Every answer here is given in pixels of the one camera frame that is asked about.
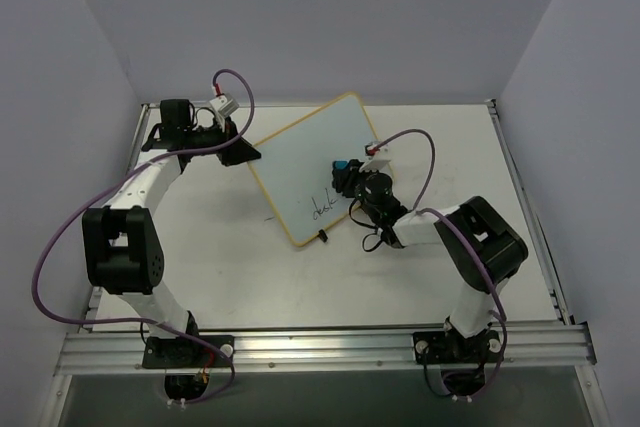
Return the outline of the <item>yellow-framed small whiteboard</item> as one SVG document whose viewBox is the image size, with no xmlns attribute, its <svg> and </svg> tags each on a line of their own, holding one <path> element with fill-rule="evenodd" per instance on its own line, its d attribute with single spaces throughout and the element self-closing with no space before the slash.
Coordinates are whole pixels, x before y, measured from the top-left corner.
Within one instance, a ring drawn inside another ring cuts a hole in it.
<svg viewBox="0 0 640 427">
<path fill-rule="evenodd" d="M 249 169 L 294 246 L 347 216 L 350 200 L 332 187 L 332 163 L 363 159 L 377 140 L 362 99 L 348 92 L 256 144 L 261 158 Z"/>
</svg>

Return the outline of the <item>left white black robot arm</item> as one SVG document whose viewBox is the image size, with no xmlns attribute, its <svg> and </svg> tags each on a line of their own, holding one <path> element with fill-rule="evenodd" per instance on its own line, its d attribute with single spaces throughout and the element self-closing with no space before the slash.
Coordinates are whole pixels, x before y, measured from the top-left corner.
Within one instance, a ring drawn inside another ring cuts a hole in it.
<svg viewBox="0 0 640 427">
<path fill-rule="evenodd" d="M 237 108 L 231 96 L 216 95 L 205 108 L 212 122 L 202 126 L 191 101 L 161 101 L 160 121 L 141 147 L 135 175 L 82 216 L 90 283 L 127 303 L 152 336 L 168 339 L 166 355 L 179 366 L 200 358 L 202 342 L 193 314 L 163 281 L 165 256 L 153 215 L 194 157 L 215 154 L 225 167 L 260 159 L 231 118 Z"/>
</svg>

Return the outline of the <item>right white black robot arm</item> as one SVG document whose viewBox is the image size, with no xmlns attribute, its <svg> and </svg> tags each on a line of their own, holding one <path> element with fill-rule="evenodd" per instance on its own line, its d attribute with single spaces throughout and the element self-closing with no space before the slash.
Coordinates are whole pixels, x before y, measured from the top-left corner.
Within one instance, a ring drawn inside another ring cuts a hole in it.
<svg viewBox="0 0 640 427">
<path fill-rule="evenodd" d="M 379 245 L 403 249 L 441 245 L 463 280 L 456 306 L 447 318 L 451 327 L 444 347 L 455 359 L 469 358 L 480 347 L 479 334 L 494 319 L 504 321 L 499 293 L 529 256 L 520 235 L 483 197 L 475 196 L 442 211 L 411 211 L 394 196 L 391 177 L 364 169 L 352 159 L 332 163 L 332 187 L 358 205 L 369 218 L 361 225 Z"/>
</svg>

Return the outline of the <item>front aluminium frame rail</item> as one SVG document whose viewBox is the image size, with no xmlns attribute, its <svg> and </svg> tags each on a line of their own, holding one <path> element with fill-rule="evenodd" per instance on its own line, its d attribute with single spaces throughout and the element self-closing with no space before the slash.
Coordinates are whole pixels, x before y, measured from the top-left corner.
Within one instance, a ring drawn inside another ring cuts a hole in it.
<svg viewBox="0 0 640 427">
<path fill-rule="evenodd" d="M 515 323 L 499 327 L 505 367 L 592 365 L 596 355 L 587 327 L 554 322 Z M 294 331 L 211 332 L 206 342 L 230 355 L 237 373 L 311 373 L 374 370 L 473 369 L 477 364 L 426 365 L 414 357 L 412 334 L 435 328 L 313 329 Z M 137 333 L 73 334 L 63 344 L 56 366 L 59 375 L 191 374 L 201 369 L 144 369 L 146 339 Z M 495 363 L 487 362 L 486 367 Z"/>
</svg>

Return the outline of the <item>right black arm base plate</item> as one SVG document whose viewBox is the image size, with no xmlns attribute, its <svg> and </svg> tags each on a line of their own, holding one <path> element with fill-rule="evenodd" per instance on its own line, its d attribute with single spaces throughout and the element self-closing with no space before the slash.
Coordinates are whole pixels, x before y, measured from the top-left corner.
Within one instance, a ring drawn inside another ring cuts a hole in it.
<svg viewBox="0 0 640 427">
<path fill-rule="evenodd" d="M 502 349 L 499 334 L 489 329 L 470 338 L 455 329 L 418 331 L 412 334 L 412 341 L 415 361 L 426 365 L 495 363 Z"/>
</svg>

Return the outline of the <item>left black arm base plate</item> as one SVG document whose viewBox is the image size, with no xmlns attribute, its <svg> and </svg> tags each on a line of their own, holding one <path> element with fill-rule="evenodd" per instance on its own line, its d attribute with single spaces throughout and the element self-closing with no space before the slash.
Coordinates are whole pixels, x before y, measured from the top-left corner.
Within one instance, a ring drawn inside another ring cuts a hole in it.
<svg viewBox="0 0 640 427">
<path fill-rule="evenodd" d="M 228 362 L 193 341 L 149 336 L 141 363 L 144 369 L 223 368 Z"/>
</svg>

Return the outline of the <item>aluminium table edge rail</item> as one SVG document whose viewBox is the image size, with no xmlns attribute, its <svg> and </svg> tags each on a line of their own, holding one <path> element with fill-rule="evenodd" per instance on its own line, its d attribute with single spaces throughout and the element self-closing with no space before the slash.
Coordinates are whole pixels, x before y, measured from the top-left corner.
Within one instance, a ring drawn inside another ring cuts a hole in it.
<svg viewBox="0 0 640 427">
<path fill-rule="evenodd" d="M 494 126 L 503 156 L 505 158 L 507 169 L 514 184 L 516 196 L 523 211 L 532 245 L 558 318 L 564 324 L 574 325 L 575 320 L 567 304 L 558 271 L 556 269 L 552 253 L 549 249 L 544 230 L 534 209 L 534 206 L 531 203 L 527 189 L 525 188 L 523 179 L 520 175 L 515 159 L 504 135 L 497 109 L 497 100 L 495 98 L 492 98 L 486 100 L 485 103 L 492 124 Z"/>
</svg>

